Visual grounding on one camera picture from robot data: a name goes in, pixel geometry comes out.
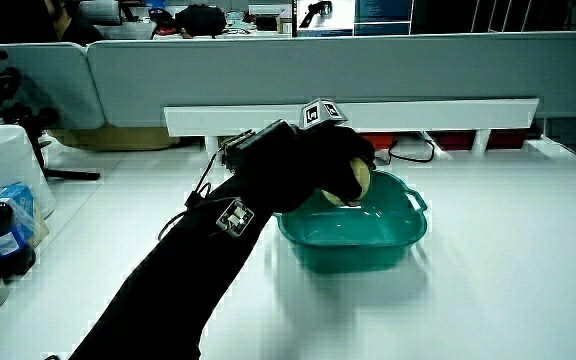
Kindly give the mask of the person's right hand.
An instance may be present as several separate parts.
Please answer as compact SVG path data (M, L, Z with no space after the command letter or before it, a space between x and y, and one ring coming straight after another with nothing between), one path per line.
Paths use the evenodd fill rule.
M224 165L250 198L289 212L317 190L335 205L359 205L374 158L372 143L347 125L338 105L318 98L301 108L298 124L280 119L227 146Z

